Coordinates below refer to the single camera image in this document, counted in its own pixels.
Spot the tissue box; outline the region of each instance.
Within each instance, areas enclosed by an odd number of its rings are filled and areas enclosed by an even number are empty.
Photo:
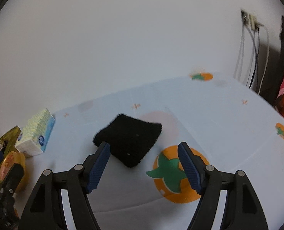
[[[26,157],[44,153],[54,123],[55,119],[48,109],[34,115],[18,136],[15,143],[17,150]]]

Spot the cable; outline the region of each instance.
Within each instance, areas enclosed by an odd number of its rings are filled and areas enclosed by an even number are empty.
[[[260,36],[259,36],[259,28],[257,28],[257,31],[258,31],[258,51],[257,51],[257,56],[256,56],[256,59],[257,59],[257,82],[256,82],[256,91],[258,90],[258,56],[259,56],[259,50],[260,50]]]
[[[246,29],[248,30],[251,38],[252,38],[252,41],[253,41],[253,44],[254,44],[254,49],[255,49],[255,56],[257,57],[257,50],[256,50],[256,45],[255,45],[255,40],[254,40],[254,36],[252,34],[252,32],[250,31],[250,29],[248,28],[247,25],[245,25]],[[253,83],[253,80],[254,80],[254,77],[255,77],[255,72],[256,72],[256,69],[258,69],[258,60],[257,58],[255,58],[255,68],[254,68],[254,72],[253,72],[253,76],[252,76],[252,79],[251,79],[251,83],[250,83],[250,86],[249,88],[251,88],[252,86],[252,83]]]
[[[239,65],[240,56],[241,56],[241,48],[244,51],[244,25],[242,25],[240,48],[239,48],[238,60],[237,60],[237,64],[236,64],[236,68],[235,68],[235,72],[234,72],[234,78],[236,78],[236,75],[237,75],[238,65]]]
[[[243,67],[243,58],[244,58],[244,34],[243,34],[243,44],[242,44],[242,56],[241,56],[241,65],[240,65],[240,72],[238,74],[238,81],[240,82],[242,67]]]
[[[248,69],[249,74],[248,74],[248,81],[246,82],[246,85],[245,86],[248,86],[248,83],[249,83],[249,80],[250,80],[250,76],[251,76],[251,71],[252,71],[252,66],[253,66],[253,59],[254,59],[254,44],[253,44],[253,47],[252,47],[252,53],[251,53],[251,59],[250,59],[250,68]]]
[[[267,69],[267,65],[268,65],[268,61],[269,61],[270,44],[269,44],[269,32],[268,32],[268,29],[266,28],[265,25],[262,25],[262,24],[258,24],[258,25],[263,27],[265,29],[266,33],[267,33],[267,58],[266,58],[266,64],[264,66],[264,74],[262,75],[260,86],[259,86],[259,90],[258,90],[258,95],[259,95],[260,94],[260,90],[261,90],[262,81],[264,80],[264,75],[266,73],[266,69]]]

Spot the light blue tablecloth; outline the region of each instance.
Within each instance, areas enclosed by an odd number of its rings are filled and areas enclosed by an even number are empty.
[[[187,229],[198,200],[174,203],[146,175],[165,148],[186,141],[218,170],[242,169],[264,209],[270,230],[284,222],[284,139],[276,124],[284,119],[236,80],[214,73],[209,81],[180,77],[121,91],[55,113],[56,124],[46,152],[29,158],[31,175],[25,194],[17,197],[22,212],[45,169],[69,170],[93,154],[92,139],[117,114],[161,122],[157,143],[135,168],[111,156],[99,186],[89,196],[102,230]],[[221,193],[213,229],[219,229],[226,192]],[[75,229],[66,191],[63,205],[68,229]]]

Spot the black sponge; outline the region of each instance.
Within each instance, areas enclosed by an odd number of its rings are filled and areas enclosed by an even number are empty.
[[[160,123],[149,123],[119,114],[106,128],[98,132],[93,142],[110,144],[111,154],[127,167],[138,165],[157,141],[162,129]]]

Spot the wall outlet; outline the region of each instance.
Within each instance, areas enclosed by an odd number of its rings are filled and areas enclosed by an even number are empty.
[[[256,16],[250,14],[249,17],[250,17],[251,29],[253,31],[256,31],[256,23],[257,23]]]
[[[241,10],[241,18],[243,25],[251,27],[253,31],[256,31],[257,18],[253,14],[249,14],[244,10]]]
[[[249,27],[250,26],[249,14],[246,11],[241,10],[241,18],[242,18],[243,25],[246,25]]]

